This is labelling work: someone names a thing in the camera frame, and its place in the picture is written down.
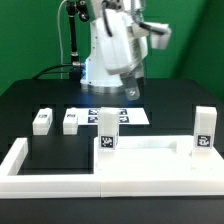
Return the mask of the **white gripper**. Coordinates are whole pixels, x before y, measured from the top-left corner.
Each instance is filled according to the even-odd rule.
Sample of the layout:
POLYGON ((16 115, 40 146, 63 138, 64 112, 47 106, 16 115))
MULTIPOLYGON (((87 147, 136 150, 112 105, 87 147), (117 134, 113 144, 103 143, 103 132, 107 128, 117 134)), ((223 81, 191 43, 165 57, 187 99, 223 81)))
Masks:
POLYGON ((168 24, 144 22, 127 12, 104 9, 100 14, 95 25, 103 66, 110 75, 121 74, 127 99, 137 100, 139 87, 135 77, 128 73, 147 56, 146 37, 150 36, 152 48, 165 49, 171 29, 168 24))

